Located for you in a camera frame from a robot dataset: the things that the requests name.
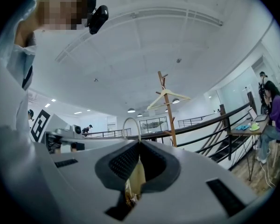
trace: window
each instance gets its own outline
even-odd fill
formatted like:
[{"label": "window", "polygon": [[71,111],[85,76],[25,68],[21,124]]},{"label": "window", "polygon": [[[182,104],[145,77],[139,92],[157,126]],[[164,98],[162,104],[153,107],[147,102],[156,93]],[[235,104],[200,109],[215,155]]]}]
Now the window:
[{"label": "window", "polygon": [[156,133],[168,130],[167,117],[160,117],[155,119],[141,120],[140,130],[141,134]]}]

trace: coat rack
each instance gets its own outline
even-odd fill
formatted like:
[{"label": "coat rack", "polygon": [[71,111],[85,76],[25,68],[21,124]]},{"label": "coat rack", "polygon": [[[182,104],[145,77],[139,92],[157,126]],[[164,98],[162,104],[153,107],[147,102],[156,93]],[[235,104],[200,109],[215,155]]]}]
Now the coat rack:
[{"label": "coat rack", "polygon": [[[160,93],[160,92],[156,92],[156,93],[159,94],[160,96],[159,96],[151,105],[149,105],[149,106],[147,107],[147,109],[149,110],[149,109],[153,109],[153,108],[156,108],[156,107],[161,107],[161,106],[164,106],[164,105],[167,106],[168,116],[169,116],[169,121],[170,121],[170,127],[171,127],[171,132],[169,132],[169,131],[164,131],[164,132],[167,133],[167,134],[169,134],[170,136],[172,136],[172,140],[171,140],[171,141],[172,141],[172,143],[173,143],[173,146],[174,146],[174,147],[177,147],[177,145],[176,145],[176,137],[175,137],[175,128],[174,128],[174,123],[173,123],[175,117],[172,117],[172,112],[171,112],[171,108],[170,108],[170,104],[171,104],[172,102],[169,102],[168,94],[174,95],[174,96],[177,96],[177,97],[181,97],[182,100],[180,100],[180,101],[183,101],[183,100],[190,100],[190,98],[189,98],[189,97],[186,97],[186,96],[183,96],[183,95],[175,94],[175,93],[171,92],[170,90],[166,90],[166,88],[165,88],[165,77],[166,77],[168,74],[162,76],[161,72],[158,71],[158,75],[159,75],[160,83],[161,83],[161,86],[162,86],[162,92],[161,92],[161,93]],[[159,101],[162,97],[165,98],[165,103],[164,103],[163,105],[159,105],[159,106],[153,107],[153,105],[154,105],[155,103],[157,103],[157,101]]]}]

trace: green cup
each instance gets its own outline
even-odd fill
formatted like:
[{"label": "green cup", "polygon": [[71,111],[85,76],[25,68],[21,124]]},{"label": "green cup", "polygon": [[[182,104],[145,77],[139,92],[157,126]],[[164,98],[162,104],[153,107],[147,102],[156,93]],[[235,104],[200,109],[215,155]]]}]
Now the green cup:
[{"label": "green cup", "polygon": [[251,125],[251,129],[257,129],[258,128],[258,124],[254,123]]}]

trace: wooden floor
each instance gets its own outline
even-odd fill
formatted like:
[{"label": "wooden floor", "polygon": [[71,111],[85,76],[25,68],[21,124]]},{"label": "wooden floor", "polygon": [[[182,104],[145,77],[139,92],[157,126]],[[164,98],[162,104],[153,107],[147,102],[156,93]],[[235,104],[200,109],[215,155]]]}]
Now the wooden floor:
[{"label": "wooden floor", "polygon": [[[277,185],[280,180],[280,146],[278,146],[277,153],[277,161],[275,167],[273,168],[273,160],[276,152],[276,143],[270,143],[271,154],[268,157],[268,162],[266,164],[262,164],[262,167],[266,171],[266,179],[267,182],[274,187],[268,180],[267,177],[267,164],[269,166],[269,176],[270,180],[273,184]],[[248,153],[248,159],[250,164],[250,169],[252,166],[252,158],[253,158],[253,150]],[[261,168],[260,162],[255,160],[254,169],[251,181],[249,181],[249,171],[247,158],[243,158],[236,167],[231,171],[235,176],[243,180],[258,196],[263,195],[270,187],[266,183],[265,172]]]}]

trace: person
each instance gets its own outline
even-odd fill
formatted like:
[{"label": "person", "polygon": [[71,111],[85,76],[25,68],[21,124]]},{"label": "person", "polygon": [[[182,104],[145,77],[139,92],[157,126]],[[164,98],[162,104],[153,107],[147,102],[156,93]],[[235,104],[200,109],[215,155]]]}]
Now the person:
[{"label": "person", "polygon": [[33,115],[34,115],[33,110],[28,110],[28,120],[34,121],[34,119],[32,119],[32,118],[33,118]]},{"label": "person", "polygon": [[83,133],[89,133],[90,129],[93,128],[92,125],[88,125],[88,127],[83,129]]},{"label": "person", "polygon": [[270,118],[275,121],[275,126],[267,126],[260,136],[260,150],[257,160],[266,163],[267,156],[270,153],[269,142],[280,140],[280,92],[273,82],[267,81],[265,86],[265,102],[267,105],[272,99],[272,106],[268,109]]},{"label": "person", "polygon": [[261,79],[261,82],[259,82],[259,96],[260,96],[260,101],[261,101],[261,109],[260,109],[260,112],[261,114],[266,114],[267,113],[267,105],[266,105],[266,102],[265,102],[265,84],[267,83],[268,81],[268,78],[267,78],[267,75],[265,74],[265,72],[260,72],[260,79]]},{"label": "person", "polygon": [[29,132],[26,112],[36,51],[34,31],[82,28],[95,5],[96,0],[25,0],[5,25],[0,35],[0,66],[6,68],[25,91],[18,98],[20,102],[12,107],[16,113],[9,122],[12,130]]}]

